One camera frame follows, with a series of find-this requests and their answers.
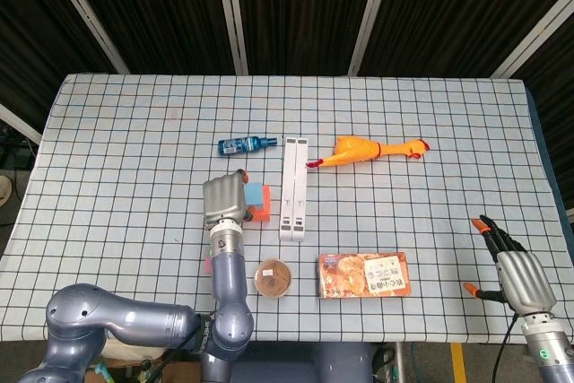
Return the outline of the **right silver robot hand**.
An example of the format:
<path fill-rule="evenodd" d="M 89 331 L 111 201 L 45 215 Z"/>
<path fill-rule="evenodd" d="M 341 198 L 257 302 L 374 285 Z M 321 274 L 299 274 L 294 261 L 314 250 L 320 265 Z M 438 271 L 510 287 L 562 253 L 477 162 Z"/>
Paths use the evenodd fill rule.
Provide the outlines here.
<path fill-rule="evenodd" d="M 463 283 L 465 290 L 479 300 L 508 303 L 520 317 L 550 312 L 557 300 L 538 258 L 486 215 L 472 219 L 472 224 L 491 254 L 500 289 L 486 291 Z"/>

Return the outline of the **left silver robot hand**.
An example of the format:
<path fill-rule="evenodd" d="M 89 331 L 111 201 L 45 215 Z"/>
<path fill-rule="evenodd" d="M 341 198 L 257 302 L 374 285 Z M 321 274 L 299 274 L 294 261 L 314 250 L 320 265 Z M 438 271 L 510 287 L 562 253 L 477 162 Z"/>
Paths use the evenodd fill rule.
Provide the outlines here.
<path fill-rule="evenodd" d="M 211 229 L 221 220 L 233 220 L 237 224 L 251 221 L 244 186 L 248 183 L 248 174 L 236 170 L 230 174 L 213 178 L 203 184 L 204 226 Z"/>

